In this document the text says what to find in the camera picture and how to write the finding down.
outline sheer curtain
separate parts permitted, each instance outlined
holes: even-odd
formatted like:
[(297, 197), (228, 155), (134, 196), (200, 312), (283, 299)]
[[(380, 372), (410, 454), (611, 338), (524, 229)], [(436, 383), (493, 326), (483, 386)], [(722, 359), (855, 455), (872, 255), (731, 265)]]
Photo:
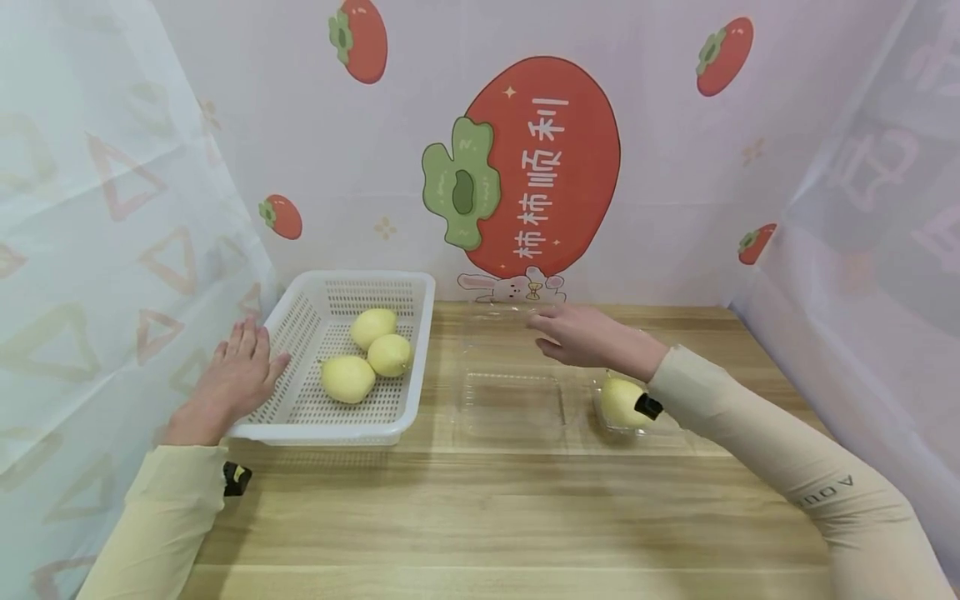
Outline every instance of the sheer curtain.
[(960, 2), (919, 2), (735, 303), (960, 581)]
[(217, 342), (276, 301), (208, 113), (149, 2), (0, 8), (4, 598), (72, 597)]

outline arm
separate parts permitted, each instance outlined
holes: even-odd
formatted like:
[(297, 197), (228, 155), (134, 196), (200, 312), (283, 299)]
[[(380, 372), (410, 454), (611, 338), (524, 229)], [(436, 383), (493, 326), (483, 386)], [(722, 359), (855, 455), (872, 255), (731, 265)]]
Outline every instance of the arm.
[(270, 362), (266, 328), (235, 324), (214, 352), (192, 397), (147, 454), (126, 507), (78, 600), (175, 599), (213, 520), (224, 507), (219, 443), (230, 427), (273, 395), (290, 357)]
[(803, 510), (827, 542), (838, 600), (953, 600), (909, 502), (846, 449), (686, 348), (669, 349), (587, 307), (551, 307), (529, 325), (568, 365), (650, 382), (677, 422), (725, 447)]
[(149, 453), (78, 600), (175, 599), (224, 507), (220, 446), (162, 445)]

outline triangle pattern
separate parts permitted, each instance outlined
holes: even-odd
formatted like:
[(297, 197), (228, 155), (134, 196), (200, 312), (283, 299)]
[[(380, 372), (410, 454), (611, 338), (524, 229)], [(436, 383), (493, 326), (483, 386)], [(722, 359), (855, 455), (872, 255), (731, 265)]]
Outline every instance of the triangle pattern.
[[(20, 444), (30, 449), (20, 457), (11, 450)], [(12, 427), (0, 431), (0, 491), (12, 492), (37, 472), (63, 445), (63, 436), (51, 431), (47, 435), (38, 429)]]
[[(168, 331), (150, 339), (150, 323), (160, 324)], [(170, 344), (183, 331), (183, 323), (149, 308), (140, 309), (140, 324), (136, 328), (136, 362), (142, 367), (148, 360)]]
[(74, 334), (69, 328), (61, 329), (47, 343), (40, 346), (31, 355), (36, 363), (56, 364), (62, 367), (83, 370), (86, 362), (74, 350)]
[(13, 275), (26, 263), (26, 256), (18, 254), (6, 244), (0, 244), (0, 279)]
[[(79, 359), (74, 361), (74, 365), (31, 358), (32, 354), (62, 332), (73, 338)], [(0, 344), (0, 368), (74, 383), (94, 379), (100, 372), (100, 360), (86, 336), (86, 313), (83, 306), (78, 302), (61, 304), (14, 333), (10, 339)]]
[(263, 316), (263, 305), (260, 303), (260, 282), (257, 281), (250, 288), (250, 291), (244, 294), (244, 297), (237, 302), (237, 306), (244, 313), (253, 316), (255, 321), (260, 321)]
[(174, 133), (167, 88), (154, 82), (140, 82), (127, 88), (127, 111), (143, 129), (158, 137)]
[(57, 163), (33, 119), (20, 112), (0, 114), (0, 137), (15, 135), (23, 139), (26, 150), (24, 157), (34, 172), (24, 177), (23, 174), (0, 169), (0, 184), (16, 194), (30, 194), (46, 202), (63, 200), (62, 190), (57, 183)]
[[(110, 218), (114, 221), (120, 222), (125, 220), (140, 206), (167, 190), (167, 184), (159, 177), (150, 173), (135, 160), (113, 146), (110, 146), (96, 135), (88, 133), (86, 135), (86, 144), (90, 151), (90, 157), (93, 158), (93, 165), (97, 169), (97, 175), (100, 176), (100, 184), (104, 190), (104, 198), (107, 199)], [(130, 171), (136, 173), (142, 179), (149, 181), (156, 191), (141, 192), (132, 198), (123, 201), (120, 200), (119, 192), (117, 192), (116, 177), (113, 175), (112, 167), (110, 167), (111, 161), (122, 163)]]
[(216, 278), (227, 279), (243, 270), (247, 255), (243, 249), (225, 235), (217, 237)]
[[(183, 273), (178, 273), (156, 260), (160, 252), (164, 252), (168, 245), (175, 242), (180, 243), (182, 248)], [(197, 262), (193, 254), (193, 243), (190, 241), (190, 231), (186, 227), (180, 226), (174, 229), (170, 235), (153, 244), (140, 254), (139, 261), (151, 273), (184, 296), (192, 296), (197, 291)]]
[(206, 146), (206, 162), (211, 167), (215, 167), (221, 162), (223, 162), (224, 158), (220, 154), (220, 151), (217, 149), (217, 140), (213, 138), (213, 129), (210, 127), (210, 124), (207, 122), (207, 117), (205, 114), (201, 115), (200, 124), (204, 131), (204, 145)]
[(180, 365), (173, 374), (170, 375), (169, 384), (172, 390), (180, 392), (184, 396), (190, 397), (193, 389), (197, 386), (200, 376), (206, 371), (210, 359), (201, 348), (197, 348), (191, 353), (186, 361)]
[[(113, 496), (115, 485), (116, 482), (113, 478), (113, 461), (110, 460), (109, 454), (104, 454), (66, 489), (66, 492), (63, 493), (54, 507), (50, 509), (50, 512), (43, 518), (43, 522), (53, 523), (105, 513), (110, 508), (110, 497)], [(74, 504), (74, 500), (76, 500), (78, 495), (90, 490), (94, 486), (99, 486), (99, 488), (97, 488), (97, 501), (95, 504), (92, 506), (71, 506)]]
[(39, 600), (63, 600), (67, 596), (60, 594), (56, 575), (74, 568), (91, 567), (97, 560), (95, 555), (81, 556), (65, 561), (53, 561), (33, 572), (34, 592)]

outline black wristband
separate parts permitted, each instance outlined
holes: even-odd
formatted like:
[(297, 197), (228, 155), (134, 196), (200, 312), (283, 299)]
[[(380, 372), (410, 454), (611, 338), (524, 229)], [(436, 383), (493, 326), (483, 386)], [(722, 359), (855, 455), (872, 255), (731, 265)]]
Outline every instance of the black wristband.
[(224, 479), (227, 480), (227, 486), (224, 488), (224, 496), (243, 495), (247, 490), (247, 484), (253, 477), (253, 471), (246, 467), (241, 467), (236, 463), (224, 463)]
[(644, 393), (636, 399), (634, 410), (650, 419), (656, 419), (663, 412), (663, 405)]

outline right hand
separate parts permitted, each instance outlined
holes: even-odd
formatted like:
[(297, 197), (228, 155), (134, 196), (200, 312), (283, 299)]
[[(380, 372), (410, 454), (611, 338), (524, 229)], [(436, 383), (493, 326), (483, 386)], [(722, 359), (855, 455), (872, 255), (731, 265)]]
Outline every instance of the right hand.
[(538, 310), (527, 327), (545, 334), (544, 356), (574, 367), (611, 369), (650, 381), (668, 348), (650, 334), (620, 324), (591, 306), (559, 304)]
[(238, 420), (274, 394), (290, 354), (270, 360), (270, 333), (252, 317), (233, 325), (190, 399), (170, 418), (166, 445), (216, 445)]

